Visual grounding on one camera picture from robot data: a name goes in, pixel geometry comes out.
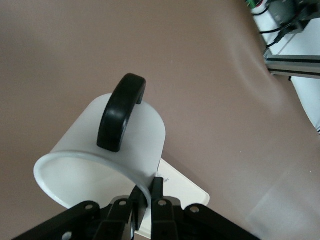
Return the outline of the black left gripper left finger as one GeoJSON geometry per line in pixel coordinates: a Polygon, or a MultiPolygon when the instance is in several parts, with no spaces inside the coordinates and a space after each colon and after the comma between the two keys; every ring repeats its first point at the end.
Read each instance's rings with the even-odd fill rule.
{"type": "Polygon", "coordinates": [[[135,186],[129,196],[115,197],[104,208],[94,201],[83,201],[15,239],[133,240],[146,209],[146,197],[135,186]]]}

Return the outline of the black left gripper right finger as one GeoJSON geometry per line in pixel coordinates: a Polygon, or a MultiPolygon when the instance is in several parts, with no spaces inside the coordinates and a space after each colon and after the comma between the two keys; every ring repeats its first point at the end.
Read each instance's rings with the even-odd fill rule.
{"type": "Polygon", "coordinates": [[[186,208],[175,197],[164,196],[164,179],[151,187],[153,240],[257,240],[258,237],[200,203],[186,208]]]}

